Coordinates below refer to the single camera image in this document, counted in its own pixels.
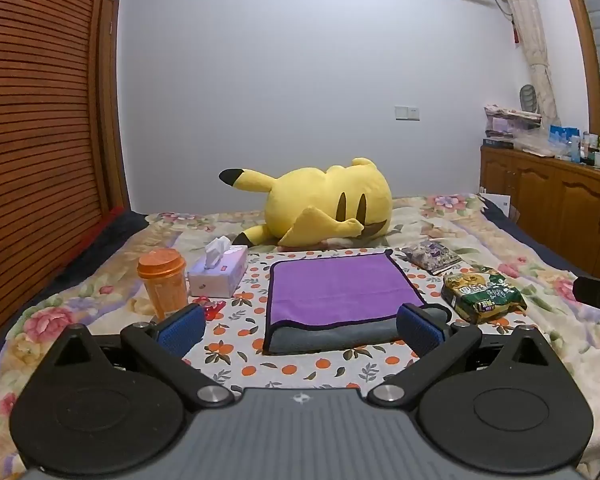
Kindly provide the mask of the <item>purple and grey towel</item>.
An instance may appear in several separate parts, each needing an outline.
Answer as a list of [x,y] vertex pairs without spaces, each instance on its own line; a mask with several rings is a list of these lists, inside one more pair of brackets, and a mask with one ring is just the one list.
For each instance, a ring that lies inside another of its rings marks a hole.
[[446,324],[451,312],[427,304],[393,251],[281,261],[272,265],[262,351],[269,356],[352,349],[399,338],[396,316],[410,304]]

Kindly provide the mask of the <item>red snack packet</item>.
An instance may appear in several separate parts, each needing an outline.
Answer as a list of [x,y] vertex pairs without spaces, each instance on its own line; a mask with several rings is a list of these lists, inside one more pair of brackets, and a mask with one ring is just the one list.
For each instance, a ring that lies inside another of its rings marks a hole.
[[215,320],[226,306],[225,300],[212,300],[205,296],[195,298],[194,303],[204,310],[204,319],[207,322]]

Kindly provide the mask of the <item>green snack bag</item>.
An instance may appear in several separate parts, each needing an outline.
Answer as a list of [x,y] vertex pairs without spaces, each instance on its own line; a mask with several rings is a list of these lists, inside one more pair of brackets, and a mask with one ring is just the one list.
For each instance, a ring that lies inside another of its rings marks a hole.
[[441,297],[460,318],[475,325],[527,311],[521,291],[491,268],[445,274]]

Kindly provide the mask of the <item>floral bed blanket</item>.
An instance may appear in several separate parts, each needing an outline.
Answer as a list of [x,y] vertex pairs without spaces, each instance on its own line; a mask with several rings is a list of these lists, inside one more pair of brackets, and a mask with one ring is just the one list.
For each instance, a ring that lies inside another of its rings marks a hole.
[[[95,334],[115,334],[131,323],[150,320],[152,305],[136,273],[141,255],[173,247],[194,261],[212,238],[234,235],[258,220],[255,212],[126,214],[16,315],[0,342],[0,479],[17,477],[23,470],[9,435],[9,414],[62,330],[70,323],[82,323]],[[488,266],[521,291],[527,311],[489,322],[486,331],[506,335],[521,324],[542,330],[591,405],[594,431],[580,471],[588,478],[598,476],[600,310],[574,299],[577,269],[526,237],[497,206],[475,195],[399,198],[389,232],[373,240],[370,249],[399,249],[427,238],[460,255],[460,272]]]

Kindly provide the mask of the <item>orange-print white cloth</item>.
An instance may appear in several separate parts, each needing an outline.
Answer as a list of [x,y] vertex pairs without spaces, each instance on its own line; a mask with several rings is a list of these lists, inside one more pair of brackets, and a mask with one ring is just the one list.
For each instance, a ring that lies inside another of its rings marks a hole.
[[263,350],[271,266],[294,271],[309,259],[356,258],[376,249],[252,252],[234,298],[208,323],[204,339],[184,361],[202,370],[236,396],[248,387],[358,388],[367,391],[417,360],[403,341],[358,344],[343,349],[277,354]]

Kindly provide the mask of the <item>purple snack packet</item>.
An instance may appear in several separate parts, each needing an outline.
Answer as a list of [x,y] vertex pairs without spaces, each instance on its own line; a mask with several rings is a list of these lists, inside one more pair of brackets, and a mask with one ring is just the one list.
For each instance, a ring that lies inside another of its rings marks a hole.
[[426,240],[401,249],[403,257],[429,274],[439,275],[462,261],[459,255],[435,240]]

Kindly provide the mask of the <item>orange lidded plastic cup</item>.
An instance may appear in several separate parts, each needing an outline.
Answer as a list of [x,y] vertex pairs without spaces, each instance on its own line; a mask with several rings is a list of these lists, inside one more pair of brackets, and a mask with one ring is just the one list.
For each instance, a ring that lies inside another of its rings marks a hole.
[[159,321],[188,305],[186,261],[174,248],[157,248],[138,258],[137,274]]

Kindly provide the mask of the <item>wooden sideboard cabinet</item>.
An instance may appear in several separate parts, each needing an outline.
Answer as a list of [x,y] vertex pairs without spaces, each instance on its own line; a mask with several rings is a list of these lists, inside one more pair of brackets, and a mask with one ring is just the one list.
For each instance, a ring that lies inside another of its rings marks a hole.
[[536,242],[600,278],[600,169],[484,146],[480,186],[509,196]]

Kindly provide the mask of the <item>pink tissue box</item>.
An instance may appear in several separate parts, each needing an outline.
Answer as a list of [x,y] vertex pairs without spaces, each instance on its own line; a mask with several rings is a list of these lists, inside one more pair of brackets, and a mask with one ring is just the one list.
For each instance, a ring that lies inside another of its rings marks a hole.
[[246,272],[247,256],[246,245],[234,245],[226,236],[215,238],[187,270],[189,293],[194,297],[230,298]]

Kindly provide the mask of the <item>blue and white box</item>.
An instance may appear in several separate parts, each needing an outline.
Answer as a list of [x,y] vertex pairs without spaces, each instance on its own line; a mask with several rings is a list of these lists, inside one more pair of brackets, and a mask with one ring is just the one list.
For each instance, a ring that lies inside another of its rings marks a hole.
[[580,146],[578,128],[551,125],[548,140],[557,157],[566,159],[578,157]]

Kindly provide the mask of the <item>stack of books and papers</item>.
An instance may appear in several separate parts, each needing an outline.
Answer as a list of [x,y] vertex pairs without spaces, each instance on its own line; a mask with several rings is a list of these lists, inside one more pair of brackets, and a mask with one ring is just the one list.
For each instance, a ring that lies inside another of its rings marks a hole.
[[514,140],[519,133],[536,130],[541,127],[542,116],[538,113],[512,110],[498,105],[486,105],[486,130],[483,145],[490,148],[512,150]]

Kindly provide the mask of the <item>small desk fan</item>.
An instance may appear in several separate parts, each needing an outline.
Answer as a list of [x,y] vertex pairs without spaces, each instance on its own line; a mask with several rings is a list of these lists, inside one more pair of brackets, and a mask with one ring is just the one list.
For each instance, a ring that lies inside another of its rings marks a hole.
[[533,84],[524,84],[519,90],[520,107],[527,113],[539,113],[538,97]]

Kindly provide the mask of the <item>wooden slatted wardrobe door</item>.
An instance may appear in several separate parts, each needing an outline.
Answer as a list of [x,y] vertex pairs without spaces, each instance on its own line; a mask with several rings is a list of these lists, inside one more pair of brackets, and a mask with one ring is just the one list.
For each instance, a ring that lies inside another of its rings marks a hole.
[[116,0],[0,0],[0,339],[128,206]]

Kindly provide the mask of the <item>beige curtain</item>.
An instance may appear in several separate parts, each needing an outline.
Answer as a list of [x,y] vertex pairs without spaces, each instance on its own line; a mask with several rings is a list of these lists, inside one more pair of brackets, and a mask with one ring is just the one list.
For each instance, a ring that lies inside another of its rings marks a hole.
[[538,0],[507,0],[513,21],[529,66],[531,83],[534,85],[542,125],[560,126],[544,27]]

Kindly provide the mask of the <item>white wall switch plate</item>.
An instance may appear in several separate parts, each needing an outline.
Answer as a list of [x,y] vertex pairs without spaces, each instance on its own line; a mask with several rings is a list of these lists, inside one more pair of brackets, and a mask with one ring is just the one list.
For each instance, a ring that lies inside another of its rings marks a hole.
[[404,122],[419,122],[419,108],[416,106],[396,105],[394,107],[394,118]]

